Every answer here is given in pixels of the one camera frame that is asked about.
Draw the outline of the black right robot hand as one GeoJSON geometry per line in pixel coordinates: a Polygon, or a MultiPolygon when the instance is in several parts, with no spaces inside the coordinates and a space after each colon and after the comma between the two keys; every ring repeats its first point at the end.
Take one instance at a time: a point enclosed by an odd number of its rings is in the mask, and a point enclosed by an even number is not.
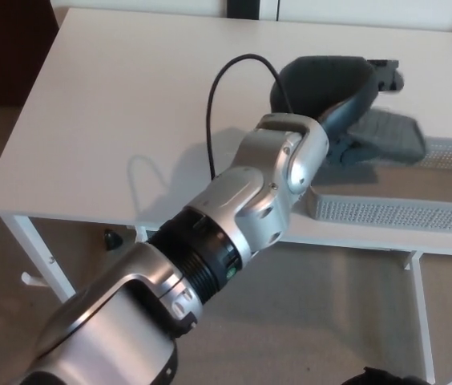
{"type": "Polygon", "coordinates": [[[427,378],[417,372],[401,369],[389,370],[374,365],[365,365],[359,373],[346,379],[341,385],[430,385],[427,378]]]}

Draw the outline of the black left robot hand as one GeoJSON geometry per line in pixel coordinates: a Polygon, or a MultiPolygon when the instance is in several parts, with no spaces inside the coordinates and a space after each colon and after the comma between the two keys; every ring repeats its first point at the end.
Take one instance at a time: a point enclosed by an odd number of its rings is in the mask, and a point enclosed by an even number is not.
{"type": "Polygon", "coordinates": [[[381,91],[399,92],[404,78],[399,62],[355,56],[301,56],[279,73],[269,102],[272,113],[293,113],[316,120],[329,139],[331,164],[353,165],[380,156],[373,144],[348,134],[381,91]]]}

